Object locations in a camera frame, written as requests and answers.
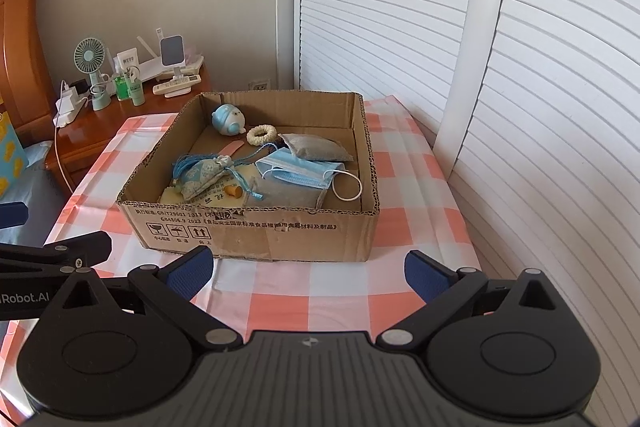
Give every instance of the yellow and blue bag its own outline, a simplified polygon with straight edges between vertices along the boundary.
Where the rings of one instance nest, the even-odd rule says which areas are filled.
[[[0,198],[27,167],[27,156],[0,96]]]

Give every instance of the bedside table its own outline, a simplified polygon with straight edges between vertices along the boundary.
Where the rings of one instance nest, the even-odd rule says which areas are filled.
[[[166,112],[178,112],[184,104],[201,92],[211,90],[209,71],[206,65],[200,68],[201,83],[191,86],[189,94],[165,98],[153,94],[156,84],[166,82],[162,80],[148,80],[143,84],[145,103],[136,107],[131,100],[119,101],[116,96],[111,97],[108,107],[100,111],[94,111],[91,103],[80,110],[76,119],[69,125],[58,131],[58,155],[66,179],[75,189],[82,181],[85,174],[97,160],[111,139],[116,136],[118,129],[127,118],[143,114],[162,114]],[[47,154],[45,167],[53,173],[58,185],[65,194],[70,195],[69,189],[62,177],[61,166],[58,165],[56,152],[52,147]]]

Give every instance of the mini fan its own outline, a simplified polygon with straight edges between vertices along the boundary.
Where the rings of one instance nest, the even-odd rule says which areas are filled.
[[[104,62],[105,47],[102,41],[89,37],[81,41],[74,51],[74,63],[81,73],[91,79],[92,105],[94,111],[104,109],[111,102],[106,86],[100,81],[100,66]]]

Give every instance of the cardboard box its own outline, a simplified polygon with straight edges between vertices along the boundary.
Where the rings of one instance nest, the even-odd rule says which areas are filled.
[[[244,139],[221,136],[211,126],[212,111],[223,103],[232,103],[242,111],[247,130],[268,123],[280,133],[317,134],[339,142],[355,159],[345,167],[362,181],[362,196],[341,201],[329,190],[318,210],[156,203],[171,182],[172,164],[178,157],[216,153],[226,144]],[[255,149],[245,142],[234,157]],[[357,193],[358,184],[350,176],[337,175],[335,188],[347,197]],[[294,90],[202,93],[184,106],[136,168],[117,204],[146,248],[184,253],[197,245],[209,245],[214,255],[221,257],[366,261],[380,202],[362,97]]]

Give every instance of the blue and white toy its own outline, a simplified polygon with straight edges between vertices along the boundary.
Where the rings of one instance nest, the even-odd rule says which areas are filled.
[[[235,136],[245,133],[244,114],[230,103],[225,103],[211,113],[213,128],[224,136]]]

